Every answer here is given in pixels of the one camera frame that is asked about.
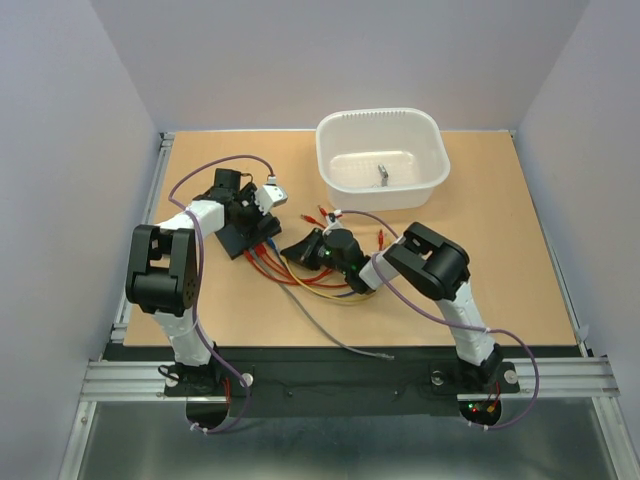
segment wooden board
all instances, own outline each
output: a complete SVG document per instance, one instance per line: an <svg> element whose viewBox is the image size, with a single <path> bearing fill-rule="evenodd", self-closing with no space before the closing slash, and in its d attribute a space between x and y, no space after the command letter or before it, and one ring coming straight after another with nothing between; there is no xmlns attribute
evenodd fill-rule
<svg viewBox="0 0 640 480"><path fill-rule="evenodd" d="M506 132L444 132L451 175L422 207L381 216L402 232L420 221L462 245L471 257L472 287L485 322L506 328L532 345L575 345L560 289L540 231L511 137ZM289 194L274 213L284 248L302 239L311 225L301 213L317 216L328 205L317 169L315 132L182 132L176 135L155 222L178 209L166 199L187 173L213 159L251 153L272 163L278 183ZM261 164L241 160L225 165L266 178ZM178 192L183 203L209 188L213 169L188 181ZM345 217L365 251L373 251L379 225ZM407 282L400 290L419 305L439 313ZM370 300L339 305L295 288L294 293L324 326L343 342L359 346L453 345L446 327L430 322L381 289ZM206 240L200 295L204 328L223 346L327 346L331 343L276 285L259 275L245 258L231 261L214 235ZM503 344L513 344L500 338ZM134 307L125 344L167 345L153 319Z"/></svg>

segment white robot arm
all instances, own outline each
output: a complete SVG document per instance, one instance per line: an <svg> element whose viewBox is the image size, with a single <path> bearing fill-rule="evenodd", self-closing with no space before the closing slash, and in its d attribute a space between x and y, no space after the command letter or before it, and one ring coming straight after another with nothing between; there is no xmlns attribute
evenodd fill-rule
<svg viewBox="0 0 640 480"><path fill-rule="evenodd" d="M303 241L284 249L282 255L312 270L320 266L338 270L345 275L347 284L361 294L380 288L384 283L381 276L387 281L403 276L440 309L450 325L457 356L463 368L468 367L465 375L477 378L479 383L490 381L503 355L487 334L473 299L467 252L416 222L371 259L340 223L339 216L339 211L328 214L324 231L315 229Z"/></svg>
<svg viewBox="0 0 640 480"><path fill-rule="evenodd" d="M275 177L260 188L250 182L241 189L241 176L235 170L217 169L214 186L186 208L196 217L204 238L218 233L231 258L280 232L280 223L270 212L287 201ZM168 257L168 267L153 263L163 257ZM180 212L158 225L134 229L127 299L153 315L171 342L176 363L188 367L207 365L211 358L193 319L198 281L196 235L189 215ZM208 337L205 341L214 345Z"/></svg>

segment plastic container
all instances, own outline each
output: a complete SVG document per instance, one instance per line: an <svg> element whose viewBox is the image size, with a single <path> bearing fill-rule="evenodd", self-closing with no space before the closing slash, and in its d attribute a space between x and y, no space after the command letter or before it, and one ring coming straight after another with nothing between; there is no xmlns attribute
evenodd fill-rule
<svg viewBox="0 0 640 480"><path fill-rule="evenodd" d="M413 108L329 115L316 130L316 150L329 201L343 210L419 207L451 169L438 125Z"/></svg>

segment wire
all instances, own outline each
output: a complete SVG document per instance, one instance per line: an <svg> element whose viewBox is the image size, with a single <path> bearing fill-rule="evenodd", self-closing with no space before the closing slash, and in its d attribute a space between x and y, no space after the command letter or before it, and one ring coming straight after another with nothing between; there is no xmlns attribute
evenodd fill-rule
<svg viewBox="0 0 640 480"><path fill-rule="evenodd" d="M342 213L349 213L349 214L354 214L354 215L363 215L365 217L373 218L376 222L378 222L384 228L389 230L389 233L391 233L391 235L393 235L395 238L399 238L399 235L396 233L396 231L393 229L393 227L391 225L389 225L387 222L385 222L379 216L374 215L373 213L363 212L361 210L342 210Z"/></svg>
<svg viewBox="0 0 640 480"><path fill-rule="evenodd" d="M168 365L160 365L158 367L158 373L162 375L164 378L168 378L169 380L173 380L174 382L179 382L180 377L176 374L169 373Z"/></svg>
<svg viewBox="0 0 640 480"><path fill-rule="evenodd" d="M173 196L175 195L175 193L178 190L178 188L180 188L184 182L189 180L194 175L200 173L201 171L206 170L207 168L213 167L214 165L219 165L220 163L229 162L231 160L240 160L242 158L246 158L246 159L249 159L249 160L256 160L256 161L262 163L263 165L265 165L269 169L269 175L272 176L272 177L275 176L275 173L273 173L273 167L264 158L260 158L260 157L256 157L255 155L248 155L248 154L231 155L229 157L223 157L223 158L219 158L218 160L213 160L212 162L205 163L204 165L196 168L191 173L187 174L185 177L181 178L178 181L178 183L176 183L173 186L173 188L171 189L171 191L169 192L169 201L171 203L173 203L174 205L180 207L182 210L185 210L187 207L185 207L183 204L179 203L175 198L173 198Z"/></svg>
<svg viewBox="0 0 640 480"><path fill-rule="evenodd" d="M322 297L322 298L327 298L329 300L336 300L338 302L344 302L344 303L357 303L357 302L364 302L365 300L368 300L369 298L371 298L371 295L363 295L361 297L357 297L357 298L344 298L344 297L340 297L337 295L327 295L326 293L321 292L320 290L316 290L315 288L310 287L309 285L307 285L306 283L304 283L302 280L300 280L295 273L293 273L293 270L291 270L291 267L289 266L289 262L287 261L286 258L280 256L278 254L278 252L276 251L276 255L278 255L278 258L280 259L280 261L282 262L282 264L287 268L287 270L289 271L289 275L291 275L291 278L293 278L298 285L300 285L302 288L304 288L305 290L310 291L311 293Z"/></svg>
<svg viewBox="0 0 640 480"><path fill-rule="evenodd" d="M258 264L256 263L256 260L254 257L252 257L252 254L250 252L245 251L244 252L244 256L247 257L247 260L249 260L249 263L251 263L251 265L253 266L253 268L255 268L258 272L260 272L263 276L265 276L266 278L268 278L269 280L276 282L276 283L282 283L285 285L291 285L293 287L297 287L298 284L294 281L289 281L289 280L282 280L280 278L276 278L273 275L271 275L269 273L268 269L265 269L263 267L258 266Z"/></svg>
<svg viewBox="0 0 640 480"><path fill-rule="evenodd" d="M227 425L219 426L217 428L213 428L213 429L210 429L210 430L201 429L198 425L192 425L192 426L195 426L195 428L201 430L205 434L226 432L229 429L233 428L238 422L240 422L240 420L242 420L242 417L244 416L246 411L249 409L249 406L251 405L251 389L249 388L249 385L247 384L245 379L242 377L240 372L238 372L230 363L228 363L224 358L222 358L222 356L218 352L215 351L213 346L209 343L209 340L207 339L204 331L202 330L202 326L200 325L200 321L199 321L199 318L198 318L198 299L200 297L200 286L202 284L202 277L203 277L203 274L204 274L204 238L202 236L202 229L200 228L200 223L198 222L198 218L192 212L187 210L187 207L184 204L182 204L182 203L180 203L180 201L176 200L174 198L174 195L175 195L176 191L178 190L178 188L180 188L180 186L184 182L186 182L188 179L190 179L191 177L193 177L197 173L199 173L199 172L201 172L201 171L203 171L203 170L205 170L205 169L207 169L209 167L212 167L214 165L218 165L218 164L223 163L223 162L228 162L228 161L231 161L231 160L237 160L237 159L241 159L241 158L248 158L248 159L256 160L256 161L266 165L266 167L269 169L269 174L271 176L275 176L275 174L273 172L273 167L271 166L271 164L269 164L269 162L267 162L266 160L264 160L264 159L262 159L260 157L256 157L255 155L232 155L232 156L229 156L229 157L224 157L224 158L220 158L218 160L214 160L212 162L209 162L209 163L206 163L206 164L202 165L199 168L196 168L194 171L192 171L191 173L187 174L184 178L179 180L178 183L176 183L174 185L174 187L171 189L171 191L169 192L169 201L171 203L173 203L175 206L177 206L178 208L180 208L182 211L184 211L184 213L193 222L193 228L196 231L196 239L198 241L198 291L196 292L196 298L195 298L195 301L193 302L193 308L192 308L192 319L193 319L194 329L196 331L196 334L198 335L198 338L200 338L200 340L202 341L203 345L209 351L211 356L213 358L215 358L218 361L218 363L220 363L234 377L236 377L238 379L238 381L240 382L240 385L242 385L242 387L244 388L245 396L246 396L246 399L245 399L245 401L244 401L244 403L242 405L240 413L238 414L238 416L236 418L234 418Z"/></svg>
<svg viewBox="0 0 640 480"><path fill-rule="evenodd" d="M489 395L485 398L480 405L484 405L485 403L489 403L491 401L491 397L493 397L493 385L489 386Z"/></svg>
<svg viewBox="0 0 640 480"><path fill-rule="evenodd" d="M300 218L303 219L305 222L310 223L311 225L316 225L320 228L327 228L326 225L324 225L323 223L319 222L318 220L316 220L315 218L313 218L311 215L300 215Z"/></svg>
<svg viewBox="0 0 640 480"><path fill-rule="evenodd" d="M258 262L258 264L262 264L261 266L264 266L264 263L262 262L262 260L260 260L260 258L258 258L257 256L254 257L254 258ZM291 292L291 290L289 290L289 288L287 288L286 286L282 285L281 283L279 283L278 286L280 288L282 288L282 290L295 302L295 304L302 311L302 313L304 313L304 315L309 319L309 321L311 321L311 323L313 323L316 326L316 328L318 330L320 330L325 337L327 337L329 340L331 340L333 343L335 343L339 347L342 347L345 350L349 350L350 352L357 353L358 355L364 355L364 356L367 356L367 357L382 358L384 360L393 360L394 359L393 355L388 355L386 353L367 352L365 350L360 350L358 348L350 347L349 345L346 345L345 343L342 343L336 337L331 335L331 333L329 333L329 331L326 328L324 328L320 324L320 322L318 322L313 317L313 315L311 315L311 313L309 313L309 311L305 308L305 306L302 304L302 302L300 302L300 300L298 300L298 297L296 297L293 294L293 292Z"/></svg>
<svg viewBox="0 0 640 480"><path fill-rule="evenodd" d="M495 401L491 405L491 408L496 408L496 406L498 405L498 402L500 401L500 384L498 382L496 382L496 388L498 389L498 393L496 395Z"/></svg>
<svg viewBox="0 0 640 480"><path fill-rule="evenodd" d="M474 332L482 332L482 333L493 333L493 334L502 334L502 335L506 335L508 337L511 337L512 339L514 339L516 342L518 342L518 344L523 348L523 350L525 351L525 353L528 355L528 357L531 359L531 365L533 366L533 374L535 376L535 387L533 389L533 396L531 397L531 401L529 402L529 404L526 406L526 408L515 418L509 420L506 423L503 423L502 425L493 425L493 426L488 426L488 425L481 425L481 427L483 427L486 430L502 430L508 427L511 427L513 425L515 425L516 423L518 423L520 420L522 420L524 417L526 417L529 412L531 411L531 409L533 408L533 406L535 405L536 401L538 400L538 394L540 392L540 371L538 370L538 362L536 362L536 357L533 355L533 352L531 351L531 349L527 346L526 343L524 343L520 337L518 337L516 334L505 330L503 328L483 328L483 327L474 327L471 325L459 325L457 323L451 323L448 322L446 320L443 320L441 318L436 317L435 315L430 314L429 312L423 310L422 308L420 308L419 306L417 306L415 303L413 303L411 300L409 300L407 297L405 297L402 293L400 293L400 291L394 287L391 282L384 276L382 275L382 272L380 271L380 269L378 268L378 253L374 253L373 256L371 257L371 265L373 266L373 270L376 272L376 274L378 275L378 277L380 277L380 280L382 280L382 282L389 287L389 290L391 290L396 297L398 297L400 300L402 300L402 302L407 305L408 307L410 307L412 310L414 310L415 312L419 313L420 315L422 315L423 317L428 318L429 320L439 323L440 325L445 325L449 328L459 328L461 330L471 330Z"/></svg>
<svg viewBox="0 0 640 480"><path fill-rule="evenodd" d="M265 249L264 255L261 254L260 252L257 252L257 253L258 253L258 256L271 269L275 270L277 273L281 274L282 276L286 277L287 279L293 281L293 278L291 278L291 276L289 275L289 272L287 272L287 270L282 266L282 264L280 264L276 260L274 260L274 258L269 254L268 250ZM333 272L333 270L331 270L330 268L326 268L324 271L322 271L319 275L316 275L315 277L312 277L312 278L301 278L300 280L302 280L306 284L313 284L316 287L322 287L322 288L346 288L346 287L349 286L346 283L341 283L341 284L336 284L336 285L327 285L327 284L322 284L322 283L316 283L319 280L325 278L327 275L331 274L331 272Z"/></svg>
<svg viewBox="0 0 640 480"><path fill-rule="evenodd" d="M227 405L231 406L231 382L229 381L229 377L224 379L223 386L224 386L224 397L227 400Z"/></svg>

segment gray floor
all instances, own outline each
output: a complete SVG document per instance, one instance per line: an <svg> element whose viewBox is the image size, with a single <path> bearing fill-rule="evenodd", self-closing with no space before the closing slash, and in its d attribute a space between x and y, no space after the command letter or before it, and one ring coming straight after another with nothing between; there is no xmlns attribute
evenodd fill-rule
<svg viewBox="0 0 640 480"><path fill-rule="evenodd" d="M99 406L80 478L616 478L588 399L541 400L517 427L487 433L461 419L406 416L251 419L205 437L183 413L179 404Z"/></svg>

